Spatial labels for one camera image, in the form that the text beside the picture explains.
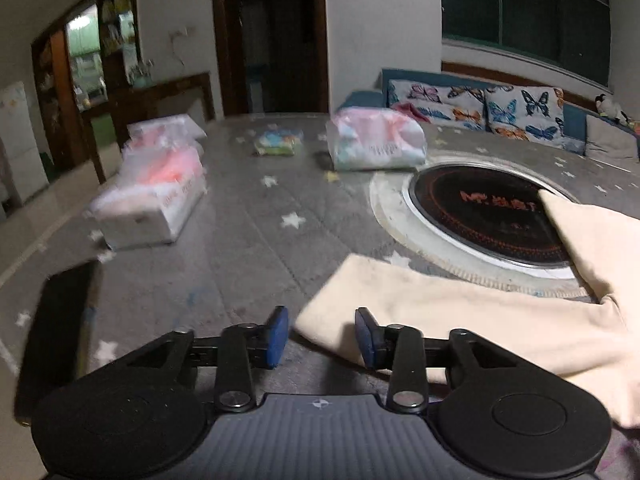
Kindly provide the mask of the cream garment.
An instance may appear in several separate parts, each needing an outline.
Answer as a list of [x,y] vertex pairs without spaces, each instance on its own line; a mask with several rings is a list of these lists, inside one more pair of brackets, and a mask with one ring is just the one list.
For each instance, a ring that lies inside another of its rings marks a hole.
[[297,333],[362,361],[355,311],[444,338],[466,328],[593,394],[618,426],[639,425],[639,222],[541,192],[594,304],[503,292],[348,256],[296,318]]

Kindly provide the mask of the black smartphone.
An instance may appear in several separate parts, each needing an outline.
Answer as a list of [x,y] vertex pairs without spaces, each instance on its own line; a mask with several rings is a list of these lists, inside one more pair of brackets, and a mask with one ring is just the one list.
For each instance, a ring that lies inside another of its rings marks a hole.
[[85,374],[102,271],[93,259],[44,281],[15,389],[13,416],[20,425],[30,426],[41,400]]

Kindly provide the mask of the round black induction cooktop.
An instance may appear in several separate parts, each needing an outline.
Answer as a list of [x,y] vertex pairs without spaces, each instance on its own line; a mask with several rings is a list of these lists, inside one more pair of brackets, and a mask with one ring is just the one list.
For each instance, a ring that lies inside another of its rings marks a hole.
[[561,185],[505,160],[436,157],[413,172],[378,171],[375,219],[396,242],[473,284],[537,297],[589,292],[539,193],[570,200]]

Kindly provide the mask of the white refrigerator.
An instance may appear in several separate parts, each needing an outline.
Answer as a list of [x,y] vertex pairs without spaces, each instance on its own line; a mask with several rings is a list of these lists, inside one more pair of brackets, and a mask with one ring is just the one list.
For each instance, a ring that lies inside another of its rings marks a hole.
[[49,185],[21,81],[1,90],[1,162],[11,200],[17,205]]

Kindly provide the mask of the pink tissue pack rear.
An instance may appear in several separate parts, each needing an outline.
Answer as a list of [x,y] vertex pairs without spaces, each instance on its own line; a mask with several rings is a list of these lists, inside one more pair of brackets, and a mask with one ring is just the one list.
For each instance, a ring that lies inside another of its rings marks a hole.
[[127,127],[129,151],[142,148],[182,148],[198,144],[206,137],[205,131],[187,114],[179,114],[136,122]]

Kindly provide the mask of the dark wooden side table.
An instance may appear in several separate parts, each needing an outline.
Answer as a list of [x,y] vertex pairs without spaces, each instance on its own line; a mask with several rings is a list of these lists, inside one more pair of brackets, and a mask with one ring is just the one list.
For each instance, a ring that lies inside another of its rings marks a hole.
[[158,110],[160,102],[166,99],[183,98],[192,91],[198,92],[206,122],[216,119],[209,73],[172,78],[144,88],[116,90],[106,100],[80,112],[82,138],[99,184],[106,182],[106,174],[96,145],[93,119],[109,114],[114,124],[116,142],[120,148],[123,148],[130,138],[128,131],[130,124],[160,118]]

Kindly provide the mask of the grey plain cushion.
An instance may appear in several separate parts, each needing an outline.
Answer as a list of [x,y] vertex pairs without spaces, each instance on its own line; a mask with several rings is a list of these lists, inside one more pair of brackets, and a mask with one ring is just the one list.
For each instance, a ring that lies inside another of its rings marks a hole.
[[639,161],[638,141],[633,134],[590,115],[586,125],[585,154],[588,158],[610,164],[636,164]]

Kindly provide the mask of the blue corner sofa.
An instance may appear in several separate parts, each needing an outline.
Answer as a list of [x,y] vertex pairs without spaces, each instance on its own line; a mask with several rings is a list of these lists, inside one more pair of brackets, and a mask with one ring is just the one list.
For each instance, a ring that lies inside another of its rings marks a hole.
[[495,84],[446,73],[384,68],[381,88],[354,91],[342,107],[393,108],[419,122],[562,148],[609,164],[639,160],[639,136],[573,103],[563,89]]

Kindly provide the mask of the right butterfly pillow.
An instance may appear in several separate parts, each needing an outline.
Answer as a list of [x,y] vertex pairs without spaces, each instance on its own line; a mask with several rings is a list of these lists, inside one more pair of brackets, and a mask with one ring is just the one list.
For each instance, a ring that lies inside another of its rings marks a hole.
[[505,138],[560,148],[564,92],[555,87],[495,86],[484,90],[487,123]]

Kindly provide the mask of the butterfly pillow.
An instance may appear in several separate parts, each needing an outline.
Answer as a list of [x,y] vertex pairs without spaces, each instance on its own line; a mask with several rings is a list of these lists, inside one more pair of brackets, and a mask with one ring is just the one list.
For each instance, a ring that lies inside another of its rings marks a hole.
[[495,86],[484,90],[487,123],[505,138],[560,148],[564,92],[555,87]]
[[392,79],[388,83],[390,108],[419,122],[475,131],[486,129],[482,89],[436,87],[426,82]]

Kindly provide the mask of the small colourful tissue packet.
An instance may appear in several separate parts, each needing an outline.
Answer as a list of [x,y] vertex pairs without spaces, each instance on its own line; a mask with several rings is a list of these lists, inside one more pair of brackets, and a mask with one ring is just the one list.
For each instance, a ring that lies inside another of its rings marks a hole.
[[302,130],[268,130],[256,138],[254,148],[259,156],[294,156],[303,137]]

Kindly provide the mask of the pink white tissue pack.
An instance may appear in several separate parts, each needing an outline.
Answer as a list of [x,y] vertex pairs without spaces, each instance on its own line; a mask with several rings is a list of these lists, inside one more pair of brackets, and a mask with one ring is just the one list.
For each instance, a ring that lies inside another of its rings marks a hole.
[[336,171],[407,169],[426,159],[420,124],[388,108],[339,110],[326,123],[326,143]]

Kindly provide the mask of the left butterfly pillow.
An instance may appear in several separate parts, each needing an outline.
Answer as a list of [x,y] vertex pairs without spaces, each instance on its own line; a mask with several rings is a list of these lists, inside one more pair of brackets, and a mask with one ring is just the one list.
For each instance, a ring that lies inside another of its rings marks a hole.
[[419,122],[475,131],[486,129],[482,89],[436,87],[426,82],[392,79],[388,83],[390,108]]

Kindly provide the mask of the black white plush toy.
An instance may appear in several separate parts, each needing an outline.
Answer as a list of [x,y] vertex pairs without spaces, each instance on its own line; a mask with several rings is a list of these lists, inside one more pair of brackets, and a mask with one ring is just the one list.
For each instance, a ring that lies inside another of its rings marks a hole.
[[610,96],[605,93],[601,93],[594,99],[596,103],[596,109],[601,117],[608,118],[616,124],[623,125],[625,127],[632,128],[634,126],[634,120],[626,114],[620,104],[615,102]]

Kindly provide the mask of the dark green framed window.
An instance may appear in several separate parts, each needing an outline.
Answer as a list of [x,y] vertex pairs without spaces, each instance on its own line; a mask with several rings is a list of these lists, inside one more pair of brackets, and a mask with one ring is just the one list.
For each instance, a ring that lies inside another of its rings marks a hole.
[[608,85],[608,0],[442,0],[442,32]]

